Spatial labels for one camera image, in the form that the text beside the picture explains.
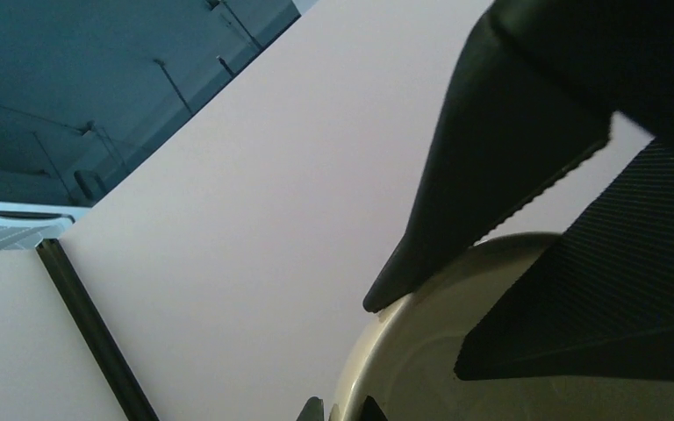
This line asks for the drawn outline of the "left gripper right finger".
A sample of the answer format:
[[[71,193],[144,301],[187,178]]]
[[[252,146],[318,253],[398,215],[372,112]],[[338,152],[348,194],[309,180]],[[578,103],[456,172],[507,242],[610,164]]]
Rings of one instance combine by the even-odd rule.
[[[674,146],[639,152],[462,343],[466,381],[674,382]]]

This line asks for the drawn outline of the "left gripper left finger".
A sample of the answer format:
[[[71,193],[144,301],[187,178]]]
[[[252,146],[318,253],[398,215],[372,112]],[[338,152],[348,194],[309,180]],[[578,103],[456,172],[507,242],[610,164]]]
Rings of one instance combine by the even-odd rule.
[[[379,312],[606,146],[614,113],[674,146],[674,1],[496,1],[441,106]]]

